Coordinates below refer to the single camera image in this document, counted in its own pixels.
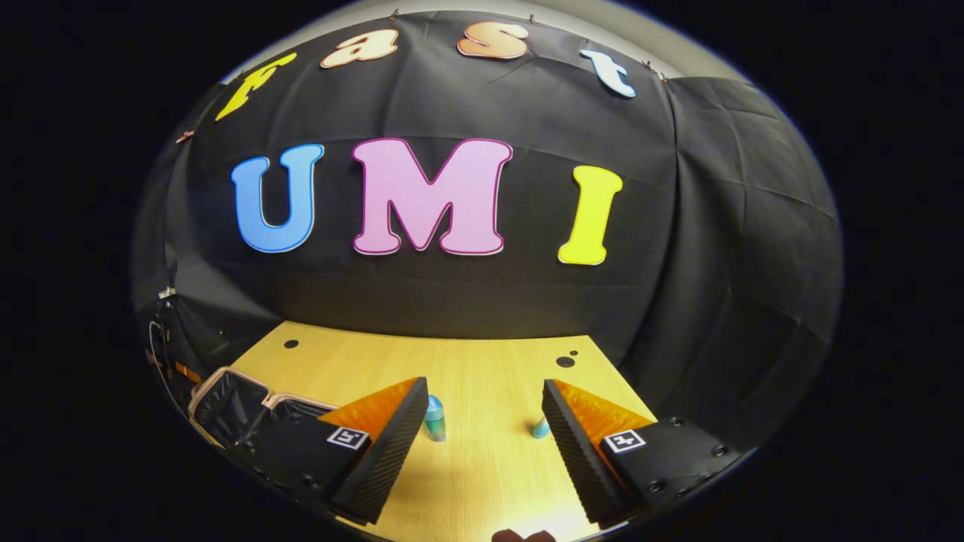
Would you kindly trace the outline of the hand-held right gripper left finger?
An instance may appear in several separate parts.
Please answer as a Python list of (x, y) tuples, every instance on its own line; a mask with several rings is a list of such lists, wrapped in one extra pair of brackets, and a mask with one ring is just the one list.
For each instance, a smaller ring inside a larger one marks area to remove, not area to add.
[(389, 401), (381, 405), (374, 394), (355, 402), (373, 407), (374, 425), (340, 421), (338, 416), (348, 414), (349, 406), (327, 418), (278, 406), (227, 452), (306, 507), (359, 525), (376, 524), (429, 402), (424, 376), (385, 391)]

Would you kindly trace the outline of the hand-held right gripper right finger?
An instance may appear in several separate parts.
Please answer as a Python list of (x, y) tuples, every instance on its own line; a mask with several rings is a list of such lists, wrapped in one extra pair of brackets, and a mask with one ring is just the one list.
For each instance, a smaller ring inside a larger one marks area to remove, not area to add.
[(602, 528), (686, 507), (758, 452), (561, 379), (545, 379), (541, 411), (587, 520)]

